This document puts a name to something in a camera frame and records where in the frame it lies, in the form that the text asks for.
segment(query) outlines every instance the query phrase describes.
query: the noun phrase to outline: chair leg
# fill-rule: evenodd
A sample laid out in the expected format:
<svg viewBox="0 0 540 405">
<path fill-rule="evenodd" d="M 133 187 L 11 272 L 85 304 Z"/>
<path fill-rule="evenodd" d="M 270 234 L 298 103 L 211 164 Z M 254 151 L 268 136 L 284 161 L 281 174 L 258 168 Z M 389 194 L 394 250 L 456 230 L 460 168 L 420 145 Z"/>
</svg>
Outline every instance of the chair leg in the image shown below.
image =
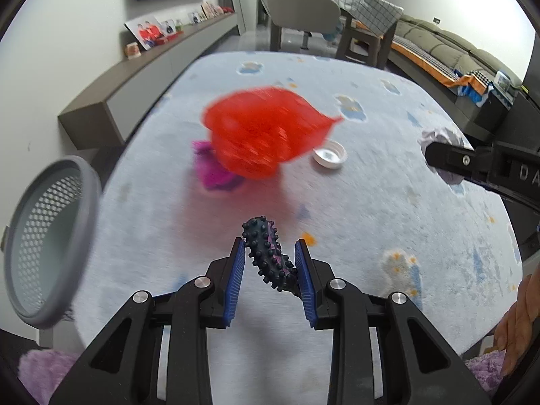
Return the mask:
<svg viewBox="0 0 540 405">
<path fill-rule="evenodd" d="M 309 32 L 304 32 L 304 36 L 302 38 L 302 50 L 308 50 L 307 48 L 307 41 L 309 39 Z"/>
<path fill-rule="evenodd" d="M 397 26 L 398 23 L 394 23 L 388 32 L 384 34 L 382 39 L 381 51 L 379 52 L 379 57 L 377 58 L 377 68 L 380 70 L 384 70 L 384 67 L 388 61 L 388 55 L 390 55 L 390 49 L 392 48 L 392 42 L 394 40 Z"/>
<path fill-rule="evenodd" d="M 281 48 L 281 27 L 271 22 L 270 27 L 270 51 L 278 52 Z"/>
<path fill-rule="evenodd" d="M 337 46 L 336 51 L 336 59 L 341 59 L 342 61 L 346 61 L 346 55 L 350 47 L 350 42 L 353 39 L 353 35 L 350 32 L 349 29 L 345 28 L 343 30 L 343 33 L 341 34 L 341 41 L 339 41 L 339 45 Z"/>
<path fill-rule="evenodd" d="M 373 42 L 368 45 L 368 58 L 366 59 L 366 64 L 370 67 L 376 67 L 377 65 L 377 56 L 379 55 L 379 42 Z"/>
</svg>

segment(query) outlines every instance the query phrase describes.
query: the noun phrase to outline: dining table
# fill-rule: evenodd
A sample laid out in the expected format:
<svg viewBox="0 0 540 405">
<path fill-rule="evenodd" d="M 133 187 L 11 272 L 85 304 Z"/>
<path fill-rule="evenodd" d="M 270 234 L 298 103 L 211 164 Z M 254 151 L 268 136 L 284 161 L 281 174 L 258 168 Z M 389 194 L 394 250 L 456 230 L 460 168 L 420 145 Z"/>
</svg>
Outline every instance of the dining table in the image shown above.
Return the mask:
<svg viewBox="0 0 540 405">
<path fill-rule="evenodd" d="M 211 139 L 201 122 L 205 109 L 235 91 L 269 86 L 342 117 L 328 138 L 347 160 L 326 169 L 309 151 L 269 178 L 207 190 L 192 149 Z M 407 294 L 465 352 L 516 301 L 522 265 L 501 198 L 470 182 L 449 184 L 427 166 L 423 135 L 440 129 L 470 148 L 434 99 L 391 72 L 289 53 L 197 60 L 155 104 L 106 184 L 73 303 L 83 343 L 136 291 L 166 294 L 204 275 L 212 260 L 228 256 L 242 223 L 265 215 L 275 221 L 283 254 L 293 257 L 305 239 L 312 257 L 362 292 Z M 231 326 L 207 335 L 216 405 L 326 403 L 332 331 L 311 329 L 302 302 L 265 285 L 250 261 Z M 380 376 L 375 390 L 382 394 Z M 165 396 L 162 374 L 158 397 Z"/>
</svg>

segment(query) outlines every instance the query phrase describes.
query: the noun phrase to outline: gray cabinet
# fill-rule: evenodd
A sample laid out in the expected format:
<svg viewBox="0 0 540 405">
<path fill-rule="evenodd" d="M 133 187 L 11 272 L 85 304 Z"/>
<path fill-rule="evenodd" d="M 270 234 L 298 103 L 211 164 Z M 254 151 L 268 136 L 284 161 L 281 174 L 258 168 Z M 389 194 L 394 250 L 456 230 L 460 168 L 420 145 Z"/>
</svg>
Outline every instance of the gray cabinet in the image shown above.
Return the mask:
<svg viewBox="0 0 540 405">
<path fill-rule="evenodd" d="M 103 73 L 58 116 L 75 147 L 83 150 L 125 144 L 171 83 L 237 24 L 236 14 L 223 14 L 186 26 L 171 42 Z"/>
</svg>

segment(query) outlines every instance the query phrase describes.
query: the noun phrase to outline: white wall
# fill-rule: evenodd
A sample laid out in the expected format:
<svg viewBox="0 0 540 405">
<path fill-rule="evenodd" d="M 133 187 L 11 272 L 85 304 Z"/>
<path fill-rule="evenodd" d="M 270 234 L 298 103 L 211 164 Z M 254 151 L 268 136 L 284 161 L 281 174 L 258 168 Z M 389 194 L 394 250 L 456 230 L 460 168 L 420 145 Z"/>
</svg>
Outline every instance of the white wall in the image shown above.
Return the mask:
<svg viewBox="0 0 540 405">
<path fill-rule="evenodd" d="M 25 187 L 49 163 L 76 153 L 57 115 L 123 59 L 124 22 L 201 10 L 203 0 L 27 0 L 0 42 L 0 235 Z M 34 338 L 5 293 L 0 263 L 0 328 Z"/>
<path fill-rule="evenodd" d="M 441 19 L 440 27 L 484 49 L 524 78 L 535 30 L 516 0 L 388 0 L 419 19 Z"/>
</svg>

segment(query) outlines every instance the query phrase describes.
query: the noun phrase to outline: blue gripper pad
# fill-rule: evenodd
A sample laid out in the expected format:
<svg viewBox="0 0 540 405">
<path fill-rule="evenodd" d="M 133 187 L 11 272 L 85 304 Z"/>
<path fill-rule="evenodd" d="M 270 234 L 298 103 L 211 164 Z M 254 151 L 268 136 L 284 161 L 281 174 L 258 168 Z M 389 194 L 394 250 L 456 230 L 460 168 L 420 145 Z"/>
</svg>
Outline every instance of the blue gripper pad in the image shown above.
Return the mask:
<svg viewBox="0 0 540 405">
<path fill-rule="evenodd" d="M 302 247 L 296 242 L 294 247 L 294 264 L 298 270 L 298 285 L 300 287 L 300 298 L 304 305 L 304 313 L 311 327 L 315 327 L 317 321 L 317 311 L 315 309 L 315 290 L 306 265 L 306 259 L 302 253 Z"/>
<path fill-rule="evenodd" d="M 234 264 L 227 283 L 227 289 L 225 291 L 225 308 L 223 309 L 223 323 L 228 327 L 231 325 L 231 321 L 236 313 L 236 306 L 238 303 L 238 294 L 240 293 L 240 284 L 242 283 L 242 276 L 244 274 L 244 265 L 246 262 L 246 246 L 244 241 L 240 242 L 236 257 L 234 258 Z"/>
</svg>

